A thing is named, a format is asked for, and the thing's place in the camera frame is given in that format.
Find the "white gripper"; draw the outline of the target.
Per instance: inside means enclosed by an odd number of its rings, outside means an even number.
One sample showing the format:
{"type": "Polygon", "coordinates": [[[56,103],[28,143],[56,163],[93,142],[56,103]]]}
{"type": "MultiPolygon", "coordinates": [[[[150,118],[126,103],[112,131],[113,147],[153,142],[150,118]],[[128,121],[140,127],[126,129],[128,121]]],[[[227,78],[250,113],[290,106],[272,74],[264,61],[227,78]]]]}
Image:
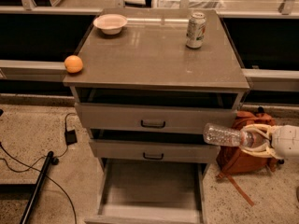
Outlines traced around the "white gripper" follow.
{"type": "Polygon", "coordinates": [[[253,157],[258,158],[276,158],[298,159],[299,158],[299,127],[285,125],[274,126],[266,124],[250,124],[242,128],[242,131],[258,133],[268,140],[262,140],[260,143],[248,143],[241,145],[241,150],[253,157]]]}

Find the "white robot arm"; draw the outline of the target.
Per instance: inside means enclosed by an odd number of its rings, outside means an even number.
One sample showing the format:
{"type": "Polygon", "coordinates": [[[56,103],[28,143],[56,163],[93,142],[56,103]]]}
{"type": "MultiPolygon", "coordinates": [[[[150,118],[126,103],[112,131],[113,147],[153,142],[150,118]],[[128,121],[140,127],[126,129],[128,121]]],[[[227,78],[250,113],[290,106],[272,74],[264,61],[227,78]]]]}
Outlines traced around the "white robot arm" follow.
{"type": "Polygon", "coordinates": [[[241,130],[241,150],[259,158],[299,159],[299,127],[247,125],[241,130]]]}

